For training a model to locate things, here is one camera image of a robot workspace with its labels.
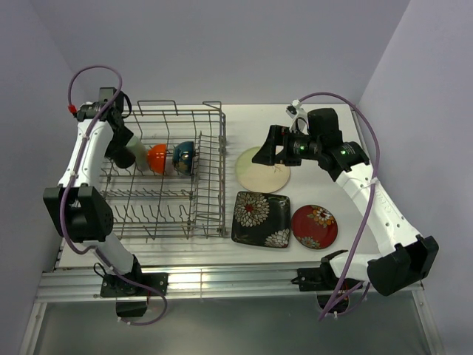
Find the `light green cup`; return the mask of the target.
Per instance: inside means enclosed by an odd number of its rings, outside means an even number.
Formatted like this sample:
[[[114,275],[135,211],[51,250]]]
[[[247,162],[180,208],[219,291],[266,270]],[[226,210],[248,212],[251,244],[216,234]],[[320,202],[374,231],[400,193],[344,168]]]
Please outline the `light green cup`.
[[[127,143],[126,148],[134,155],[135,164],[138,169],[142,172],[147,171],[149,169],[147,149],[141,140],[133,136]]]

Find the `orange bowl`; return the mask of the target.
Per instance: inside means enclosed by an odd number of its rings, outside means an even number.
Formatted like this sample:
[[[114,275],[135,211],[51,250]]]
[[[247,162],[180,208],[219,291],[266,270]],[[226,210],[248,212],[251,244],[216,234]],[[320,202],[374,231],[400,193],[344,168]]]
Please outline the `orange bowl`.
[[[159,143],[147,152],[147,162],[150,170],[159,175],[166,173],[167,145]]]

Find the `dark blue beige bowl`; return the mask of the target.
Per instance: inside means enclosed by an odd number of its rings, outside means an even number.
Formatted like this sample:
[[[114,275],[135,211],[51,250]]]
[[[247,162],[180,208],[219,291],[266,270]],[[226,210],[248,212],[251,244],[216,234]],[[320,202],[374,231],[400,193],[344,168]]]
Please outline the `dark blue beige bowl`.
[[[192,175],[194,162],[194,142],[184,141],[177,144],[173,149],[172,165],[174,170],[182,175]]]

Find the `dark brown cup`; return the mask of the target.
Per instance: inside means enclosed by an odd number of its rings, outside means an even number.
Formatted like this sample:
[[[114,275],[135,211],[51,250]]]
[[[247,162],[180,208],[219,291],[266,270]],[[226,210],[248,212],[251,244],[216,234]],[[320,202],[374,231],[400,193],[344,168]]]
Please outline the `dark brown cup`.
[[[135,163],[135,155],[130,152],[126,147],[117,149],[111,157],[114,164],[119,169],[127,169]]]

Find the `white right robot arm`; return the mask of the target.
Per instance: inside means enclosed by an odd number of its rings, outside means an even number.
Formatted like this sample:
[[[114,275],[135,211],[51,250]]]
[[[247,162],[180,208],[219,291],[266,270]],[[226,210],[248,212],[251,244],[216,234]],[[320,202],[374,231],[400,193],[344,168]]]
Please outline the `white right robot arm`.
[[[252,161],[260,165],[299,166],[314,160],[339,185],[363,214],[378,246],[377,254],[337,251],[321,262],[320,280],[336,288],[345,277],[370,283],[389,296],[425,279],[439,251],[432,236],[424,237],[403,216],[375,176],[375,167],[361,146],[346,142],[332,108],[301,115],[289,106],[291,126],[270,126]]]

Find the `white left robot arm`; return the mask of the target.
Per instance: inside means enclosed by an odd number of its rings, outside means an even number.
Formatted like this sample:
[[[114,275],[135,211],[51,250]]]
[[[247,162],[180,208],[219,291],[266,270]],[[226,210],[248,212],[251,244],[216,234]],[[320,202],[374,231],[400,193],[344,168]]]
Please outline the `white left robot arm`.
[[[144,277],[136,256],[113,232],[111,206],[99,192],[101,167],[109,159],[117,168],[147,166],[147,151],[124,123],[128,96],[102,87],[98,101],[69,109],[78,121],[78,134],[67,169],[56,187],[44,190],[47,211],[66,243],[76,254],[95,253],[103,281],[113,291],[136,295]]]

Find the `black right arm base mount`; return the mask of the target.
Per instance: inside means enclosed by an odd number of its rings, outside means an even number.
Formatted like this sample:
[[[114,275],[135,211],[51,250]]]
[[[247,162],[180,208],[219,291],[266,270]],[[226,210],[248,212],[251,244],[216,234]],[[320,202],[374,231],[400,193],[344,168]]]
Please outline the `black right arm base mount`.
[[[338,278],[332,271],[321,267],[298,268],[297,275],[290,282],[297,285],[300,291],[333,291]]]

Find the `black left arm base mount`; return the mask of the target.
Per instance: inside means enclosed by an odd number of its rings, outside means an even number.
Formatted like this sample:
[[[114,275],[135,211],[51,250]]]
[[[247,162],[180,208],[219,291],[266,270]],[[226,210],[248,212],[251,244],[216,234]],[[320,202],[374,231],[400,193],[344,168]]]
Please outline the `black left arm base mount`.
[[[103,298],[116,297],[150,297],[166,295],[169,274],[145,273],[136,281],[125,281],[124,276],[106,274],[103,277],[100,296]]]

